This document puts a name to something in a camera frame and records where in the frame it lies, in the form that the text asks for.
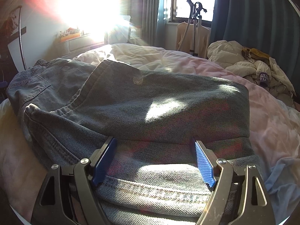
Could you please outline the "grey denim jeans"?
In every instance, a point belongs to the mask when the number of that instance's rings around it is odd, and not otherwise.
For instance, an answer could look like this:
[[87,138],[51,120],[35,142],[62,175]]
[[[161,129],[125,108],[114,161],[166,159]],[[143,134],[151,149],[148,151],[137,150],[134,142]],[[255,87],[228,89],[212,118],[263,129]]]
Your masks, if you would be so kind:
[[113,224],[195,224],[210,192],[192,138],[238,166],[259,164],[248,90],[226,79],[55,59],[18,73],[7,96],[45,167],[76,164],[117,139],[96,189]]

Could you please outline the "light blue cloth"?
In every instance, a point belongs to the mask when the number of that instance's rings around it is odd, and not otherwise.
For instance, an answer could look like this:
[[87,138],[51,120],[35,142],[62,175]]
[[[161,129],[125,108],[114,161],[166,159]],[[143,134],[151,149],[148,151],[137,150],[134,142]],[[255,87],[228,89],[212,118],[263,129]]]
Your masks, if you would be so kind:
[[271,168],[264,182],[272,201],[299,201],[299,158],[284,157]]

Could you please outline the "pink cream bed duvet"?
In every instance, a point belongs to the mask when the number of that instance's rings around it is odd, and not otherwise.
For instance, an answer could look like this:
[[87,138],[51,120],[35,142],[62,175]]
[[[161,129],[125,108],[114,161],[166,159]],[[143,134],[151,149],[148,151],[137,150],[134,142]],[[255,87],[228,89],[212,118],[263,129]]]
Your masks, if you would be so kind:
[[[111,60],[143,71],[216,77],[241,84],[248,90],[249,140],[259,158],[259,164],[255,165],[263,182],[279,159],[299,158],[299,112],[286,106],[262,87],[234,75],[214,62],[183,52],[131,44],[106,45],[74,59],[63,60],[94,66],[104,60]],[[1,104],[1,188],[9,204],[26,220],[32,217],[39,189],[51,166],[45,167],[38,160],[7,96]],[[271,198],[270,201],[276,223],[290,216],[299,202],[274,202]]]

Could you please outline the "purple sock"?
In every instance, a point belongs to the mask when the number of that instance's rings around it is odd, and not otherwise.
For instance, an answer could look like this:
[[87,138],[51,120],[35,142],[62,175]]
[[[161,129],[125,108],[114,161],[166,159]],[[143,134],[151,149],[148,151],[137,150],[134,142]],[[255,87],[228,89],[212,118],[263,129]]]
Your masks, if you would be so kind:
[[263,88],[269,87],[269,75],[265,72],[259,74],[259,85]]

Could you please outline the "mustard yellow garment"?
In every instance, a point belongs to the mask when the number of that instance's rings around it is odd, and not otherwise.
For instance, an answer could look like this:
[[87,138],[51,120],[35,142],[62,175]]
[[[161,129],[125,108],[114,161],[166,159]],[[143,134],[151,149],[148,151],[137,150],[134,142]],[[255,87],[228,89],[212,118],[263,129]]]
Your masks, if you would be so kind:
[[267,61],[267,60],[269,60],[269,57],[270,57],[268,54],[266,54],[256,48],[244,47],[241,50],[241,53],[245,59]]

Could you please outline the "cream puffer jacket pile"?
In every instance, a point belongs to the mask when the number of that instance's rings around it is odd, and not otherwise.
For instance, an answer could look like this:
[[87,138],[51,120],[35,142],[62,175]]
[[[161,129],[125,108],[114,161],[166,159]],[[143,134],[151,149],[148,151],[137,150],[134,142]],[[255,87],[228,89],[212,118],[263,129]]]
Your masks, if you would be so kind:
[[216,41],[207,48],[207,57],[211,62],[258,86],[260,86],[259,74],[267,73],[269,87],[264,89],[277,99],[292,101],[296,91],[276,60],[271,56],[267,61],[245,59],[242,56],[243,48],[244,46],[237,41]]

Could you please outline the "white desk with drawers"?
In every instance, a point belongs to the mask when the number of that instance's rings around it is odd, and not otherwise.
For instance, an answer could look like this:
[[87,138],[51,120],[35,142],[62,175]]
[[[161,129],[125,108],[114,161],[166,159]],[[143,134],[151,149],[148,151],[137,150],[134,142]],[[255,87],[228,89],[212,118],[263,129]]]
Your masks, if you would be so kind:
[[57,53],[60,57],[65,57],[74,53],[82,53],[104,45],[103,37],[96,37],[90,34],[85,34],[77,37],[66,36],[66,39],[60,38],[55,43]]

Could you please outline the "beige hanging garment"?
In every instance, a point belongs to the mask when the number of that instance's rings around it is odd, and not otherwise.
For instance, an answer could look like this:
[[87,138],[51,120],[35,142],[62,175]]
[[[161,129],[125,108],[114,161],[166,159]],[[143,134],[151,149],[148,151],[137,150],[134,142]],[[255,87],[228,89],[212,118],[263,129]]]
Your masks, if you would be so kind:
[[200,26],[200,28],[197,27],[194,31],[194,25],[190,24],[184,38],[187,25],[186,22],[182,22],[177,26],[175,49],[179,50],[179,47],[181,47],[180,51],[185,53],[191,53],[191,50],[194,49],[198,57],[207,58],[211,30]]

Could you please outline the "orange tray with items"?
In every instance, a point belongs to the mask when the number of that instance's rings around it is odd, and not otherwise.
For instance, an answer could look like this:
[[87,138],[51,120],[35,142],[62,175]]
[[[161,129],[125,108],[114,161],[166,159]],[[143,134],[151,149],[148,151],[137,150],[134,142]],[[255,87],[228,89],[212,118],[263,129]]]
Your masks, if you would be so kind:
[[65,42],[71,39],[75,39],[81,36],[81,31],[78,28],[69,27],[65,31],[60,31],[58,35],[59,42]]

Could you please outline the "white black chair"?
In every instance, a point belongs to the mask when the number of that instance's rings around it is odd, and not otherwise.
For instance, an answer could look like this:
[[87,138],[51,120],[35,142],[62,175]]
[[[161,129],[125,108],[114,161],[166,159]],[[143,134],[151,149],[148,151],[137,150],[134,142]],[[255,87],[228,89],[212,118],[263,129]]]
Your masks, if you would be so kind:
[[131,33],[131,16],[118,15],[110,23],[104,37],[105,44],[128,43]]

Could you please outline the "teal right curtain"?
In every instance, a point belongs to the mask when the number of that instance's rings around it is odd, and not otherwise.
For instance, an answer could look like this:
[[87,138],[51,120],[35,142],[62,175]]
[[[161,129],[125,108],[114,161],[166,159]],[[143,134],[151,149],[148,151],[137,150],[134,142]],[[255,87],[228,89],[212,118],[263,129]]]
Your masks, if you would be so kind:
[[290,80],[299,73],[299,15],[289,0],[215,0],[210,41],[221,40],[267,53]]

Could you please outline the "teal curtain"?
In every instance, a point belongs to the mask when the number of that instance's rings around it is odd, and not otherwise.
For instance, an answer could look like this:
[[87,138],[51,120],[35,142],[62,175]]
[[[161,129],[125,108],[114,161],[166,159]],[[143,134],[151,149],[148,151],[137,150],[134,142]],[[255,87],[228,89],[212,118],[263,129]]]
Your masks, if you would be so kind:
[[130,43],[164,47],[166,24],[170,21],[172,0],[130,0]]
[[267,53],[290,80],[299,73],[299,15],[289,0],[215,0],[210,41],[221,40]]

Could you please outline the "garment steamer stand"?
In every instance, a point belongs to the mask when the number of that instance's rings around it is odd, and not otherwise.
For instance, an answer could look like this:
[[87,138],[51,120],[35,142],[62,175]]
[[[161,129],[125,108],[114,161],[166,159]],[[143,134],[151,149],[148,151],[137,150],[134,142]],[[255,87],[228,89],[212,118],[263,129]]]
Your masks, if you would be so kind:
[[203,7],[202,3],[197,1],[193,3],[191,0],[187,0],[187,3],[190,6],[190,15],[188,18],[188,23],[186,26],[186,29],[184,31],[184,36],[181,42],[181,46],[186,40],[188,30],[193,24],[193,29],[192,29],[192,44],[189,49],[189,53],[193,56],[198,56],[199,55],[199,38],[198,34],[200,33],[201,26],[202,26],[202,15],[201,12],[203,11],[204,13],[207,12],[207,9]]

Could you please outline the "teal left curtain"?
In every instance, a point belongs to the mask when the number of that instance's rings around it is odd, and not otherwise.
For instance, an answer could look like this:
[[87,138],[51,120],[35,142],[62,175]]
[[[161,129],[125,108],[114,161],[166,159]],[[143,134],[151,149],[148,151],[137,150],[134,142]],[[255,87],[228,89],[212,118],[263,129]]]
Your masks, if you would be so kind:
[[164,47],[166,24],[170,21],[172,0],[130,0],[130,43]]

